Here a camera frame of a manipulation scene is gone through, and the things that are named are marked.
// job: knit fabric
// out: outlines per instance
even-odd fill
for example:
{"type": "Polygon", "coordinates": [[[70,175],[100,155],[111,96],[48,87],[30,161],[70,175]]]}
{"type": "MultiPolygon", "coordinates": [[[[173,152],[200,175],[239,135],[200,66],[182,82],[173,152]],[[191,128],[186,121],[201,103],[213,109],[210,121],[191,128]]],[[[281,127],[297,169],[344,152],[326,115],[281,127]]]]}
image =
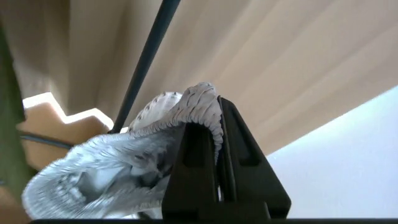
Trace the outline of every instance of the knit fabric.
{"type": "Polygon", "coordinates": [[[104,134],[75,146],[40,171],[22,194],[32,219],[162,218],[161,203],[184,123],[207,127],[221,149],[221,108],[215,88],[199,83],[153,99],[123,134],[104,134]]]}

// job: black pole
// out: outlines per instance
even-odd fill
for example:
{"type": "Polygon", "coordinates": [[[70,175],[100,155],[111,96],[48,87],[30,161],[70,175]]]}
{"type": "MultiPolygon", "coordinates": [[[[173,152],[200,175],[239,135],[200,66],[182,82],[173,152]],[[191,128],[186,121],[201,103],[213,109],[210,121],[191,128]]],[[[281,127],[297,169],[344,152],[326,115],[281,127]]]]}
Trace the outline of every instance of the black pole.
{"type": "Polygon", "coordinates": [[[113,129],[109,133],[119,133],[122,129],[127,116],[130,113],[132,104],[137,97],[142,82],[147,75],[149,67],[156,55],[157,49],[162,42],[164,34],[169,27],[180,0],[163,0],[156,15],[155,22],[152,25],[148,39],[139,57],[137,67],[132,75],[129,88],[124,96],[122,106],[118,117],[114,123],[113,129]]]}
{"type": "Polygon", "coordinates": [[[51,146],[57,146],[57,147],[61,147],[64,149],[70,149],[73,147],[73,145],[70,143],[63,142],[61,140],[54,139],[54,138],[49,138],[47,136],[42,136],[39,134],[33,134],[33,133],[26,132],[26,131],[21,131],[20,134],[21,134],[21,139],[24,139],[24,140],[39,142],[39,143],[48,144],[51,146]]]}

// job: crumpled fabric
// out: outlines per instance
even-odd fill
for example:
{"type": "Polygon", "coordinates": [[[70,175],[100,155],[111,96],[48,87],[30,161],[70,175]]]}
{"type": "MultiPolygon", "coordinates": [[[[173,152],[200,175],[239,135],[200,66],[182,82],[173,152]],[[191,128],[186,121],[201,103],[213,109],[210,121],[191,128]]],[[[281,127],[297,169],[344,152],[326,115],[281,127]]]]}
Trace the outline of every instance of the crumpled fabric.
{"type": "Polygon", "coordinates": [[[75,146],[40,171],[22,194],[32,219],[162,218],[161,203],[185,123],[207,127],[215,158],[223,142],[221,108],[210,83],[155,97],[128,133],[75,146]]]}

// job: metal rod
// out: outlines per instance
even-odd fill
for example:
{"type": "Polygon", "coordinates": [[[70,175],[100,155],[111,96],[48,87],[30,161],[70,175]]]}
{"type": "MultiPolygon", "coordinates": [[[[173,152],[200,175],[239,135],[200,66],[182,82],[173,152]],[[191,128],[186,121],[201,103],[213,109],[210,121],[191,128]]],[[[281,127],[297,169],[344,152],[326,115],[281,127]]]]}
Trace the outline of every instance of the metal rod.
{"type": "Polygon", "coordinates": [[[118,117],[116,118],[113,129],[109,133],[119,133],[122,129],[179,3],[180,0],[162,1],[144,49],[139,57],[137,67],[132,75],[129,88],[124,96],[118,117]]]}
{"type": "Polygon", "coordinates": [[[61,147],[64,149],[70,149],[73,147],[73,144],[58,140],[58,139],[54,139],[54,138],[50,138],[47,136],[42,136],[39,134],[33,134],[33,133],[29,133],[26,131],[21,131],[21,139],[24,140],[29,140],[29,141],[34,141],[34,142],[39,142],[42,144],[48,144],[51,146],[57,146],[57,147],[61,147]]]}

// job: fabric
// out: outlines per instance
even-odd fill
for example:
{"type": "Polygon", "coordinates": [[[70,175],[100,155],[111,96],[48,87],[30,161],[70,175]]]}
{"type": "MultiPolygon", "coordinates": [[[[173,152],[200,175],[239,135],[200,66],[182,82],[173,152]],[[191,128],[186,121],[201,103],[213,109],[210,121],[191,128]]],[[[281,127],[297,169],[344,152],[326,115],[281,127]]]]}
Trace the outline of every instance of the fabric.
{"type": "Polygon", "coordinates": [[[182,96],[163,93],[138,114],[129,133],[96,136],[39,172],[22,195],[24,208],[32,219],[162,218],[184,123],[211,131],[217,158],[220,119],[212,84],[199,83],[182,96]]]}
{"type": "Polygon", "coordinates": [[[28,166],[16,124],[25,120],[12,57],[0,25],[0,182],[20,201],[26,183],[36,173],[28,166]]]}

